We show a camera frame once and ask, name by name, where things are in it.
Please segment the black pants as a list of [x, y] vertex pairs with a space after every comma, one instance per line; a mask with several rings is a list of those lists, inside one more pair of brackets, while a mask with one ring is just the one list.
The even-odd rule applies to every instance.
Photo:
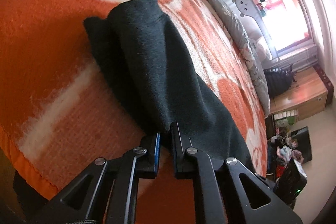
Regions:
[[84, 19], [92, 55], [123, 108], [147, 135], [172, 150], [170, 125], [212, 158], [254, 170], [232, 115], [196, 73], [189, 51], [157, 0], [131, 0], [104, 19]]

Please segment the black bag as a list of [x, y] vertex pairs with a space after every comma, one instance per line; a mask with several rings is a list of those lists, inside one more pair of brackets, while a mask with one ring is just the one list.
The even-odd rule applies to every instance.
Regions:
[[288, 69], [270, 68], [264, 70], [270, 98], [283, 94], [291, 87], [292, 83], [296, 83], [292, 66], [291, 64]]

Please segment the wooden low cabinet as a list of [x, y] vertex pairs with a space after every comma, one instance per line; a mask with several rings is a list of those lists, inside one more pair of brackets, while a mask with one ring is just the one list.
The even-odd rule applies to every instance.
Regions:
[[271, 99], [270, 114], [297, 110], [303, 120], [325, 110], [333, 102], [334, 85], [318, 64], [298, 72], [295, 83], [283, 94]]

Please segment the clutter pile on floor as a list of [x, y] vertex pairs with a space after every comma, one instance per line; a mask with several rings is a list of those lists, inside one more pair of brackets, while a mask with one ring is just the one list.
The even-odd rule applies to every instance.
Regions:
[[275, 121], [275, 134], [270, 138], [270, 168], [274, 179], [282, 176], [291, 159], [303, 164], [304, 157], [299, 151], [298, 141], [291, 136], [290, 127], [294, 118], [283, 118]]

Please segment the orange white floral blanket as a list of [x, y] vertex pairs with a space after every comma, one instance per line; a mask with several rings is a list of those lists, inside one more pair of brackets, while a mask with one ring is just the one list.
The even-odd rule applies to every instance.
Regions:
[[[98, 156], [113, 159], [143, 131], [94, 60], [85, 18], [130, 0], [1, 0], [1, 201], [32, 216]], [[197, 74], [230, 111], [258, 174], [266, 173], [264, 110], [245, 60], [207, 0], [158, 0]]]

